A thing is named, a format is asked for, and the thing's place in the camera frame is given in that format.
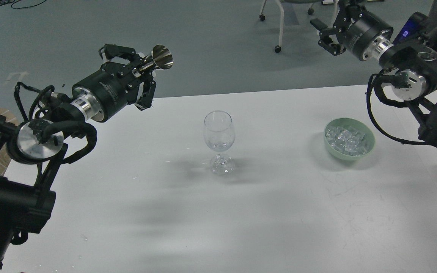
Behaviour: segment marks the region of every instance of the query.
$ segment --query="green bowl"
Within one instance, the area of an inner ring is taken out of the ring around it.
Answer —
[[[343,154],[340,151],[335,150],[333,147],[330,146],[330,144],[326,140],[326,135],[325,135],[326,128],[328,128],[329,126],[342,126],[343,128],[346,128],[347,126],[352,126],[352,127],[356,128],[357,130],[362,131],[363,133],[365,133],[366,141],[368,141],[370,143],[369,150],[367,151],[366,154],[361,154],[361,155]],[[340,119],[334,119],[334,120],[330,121],[325,126],[325,129],[323,130],[323,140],[324,140],[325,145],[326,145],[326,150],[328,150],[328,152],[330,152],[330,154],[332,154],[336,158],[339,158],[342,160],[349,160],[349,161],[358,160],[358,159],[361,159],[362,157],[367,156],[368,154],[370,154],[372,152],[372,150],[375,147],[375,136],[373,135],[372,131],[365,124],[363,124],[355,119],[349,119],[349,118],[340,118]]]

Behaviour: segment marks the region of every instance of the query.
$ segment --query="bowl of ice cubes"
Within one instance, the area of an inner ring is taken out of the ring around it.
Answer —
[[[375,137],[360,121],[350,118],[334,119],[323,134],[326,149],[342,160],[357,160],[372,152]]]

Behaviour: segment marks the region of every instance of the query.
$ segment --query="chair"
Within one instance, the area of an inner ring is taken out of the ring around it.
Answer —
[[[281,45],[283,43],[283,29],[284,29],[284,8],[283,8],[283,3],[293,3],[293,4],[307,4],[307,3],[311,3],[309,9],[308,9],[308,14],[311,15],[314,13],[314,9],[313,9],[313,5],[316,2],[321,2],[322,0],[275,0],[277,5],[279,6],[279,11],[281,12],[281,21],[279,24],[279,44],[276,45],[274,47],[274,52],[279,53],[281,52]],[[259,20],[260,21],[264,21],[266,19],[266,16],[264,14],[262,14],[262,12],[264,11],[264,7],[266,6],[266,2],[267,0],[264,0],[264,2],[262,3],[262,8],[261,8],[261,12],[259,14]]]

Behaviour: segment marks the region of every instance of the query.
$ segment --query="glass base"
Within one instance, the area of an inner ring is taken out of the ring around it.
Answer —
[[[236,168],[236,163],[227,154],[217,154],[210,160],[212,173],[224,175],[231,173]]]

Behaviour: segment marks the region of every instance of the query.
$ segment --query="wine glass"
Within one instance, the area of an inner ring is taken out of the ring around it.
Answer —
[[[210,149],[219,152],[210,160],[210,169],[219,175],[230,173],[236,168],[236,164],[231,157],[222,152],[228,150],[236,140],[232,118],[224,111],[213,111],[207,114],[204,124],[205,143]]]

